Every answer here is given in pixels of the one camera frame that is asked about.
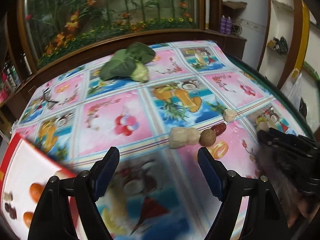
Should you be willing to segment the right hand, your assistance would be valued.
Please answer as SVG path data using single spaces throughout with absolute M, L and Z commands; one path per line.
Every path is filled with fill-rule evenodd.
M 287 225 L 291 228 L 296 222 L 298 215 L 302 215 L 311 222 L 319 210 L 319 202 L 312 204 L 300 193 L 296 192 L 293 194 L 293 203 L 290 205 L 288 210 Z

